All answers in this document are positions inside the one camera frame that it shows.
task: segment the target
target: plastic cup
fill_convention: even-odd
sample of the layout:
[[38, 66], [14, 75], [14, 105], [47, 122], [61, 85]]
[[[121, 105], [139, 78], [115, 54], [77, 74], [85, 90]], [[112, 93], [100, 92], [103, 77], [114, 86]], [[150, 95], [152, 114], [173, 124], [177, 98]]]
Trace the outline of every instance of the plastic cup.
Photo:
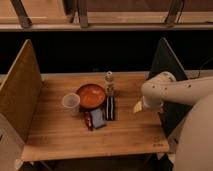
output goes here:
[[69, 110], [71, 116], [79, 115], [80, 97], [76, 93], [70, 93], [63, 97], [62, 105]]

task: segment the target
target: wooden table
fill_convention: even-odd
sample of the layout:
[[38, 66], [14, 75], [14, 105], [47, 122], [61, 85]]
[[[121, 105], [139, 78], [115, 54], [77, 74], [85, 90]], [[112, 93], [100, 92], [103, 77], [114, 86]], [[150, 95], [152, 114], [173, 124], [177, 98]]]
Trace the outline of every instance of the wooden table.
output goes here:
[[95, 83], [104, 87], [103, 74], [48, 76], [44, 80], [23, 161], [72, 159], [169, 150], [157, 112], [133, 114], [141, 98], [142, 73], [114, 73], [116, 121], [88, 131], [82, 115], [72, 117], [61, 104], [64, 95], [81, 85]]

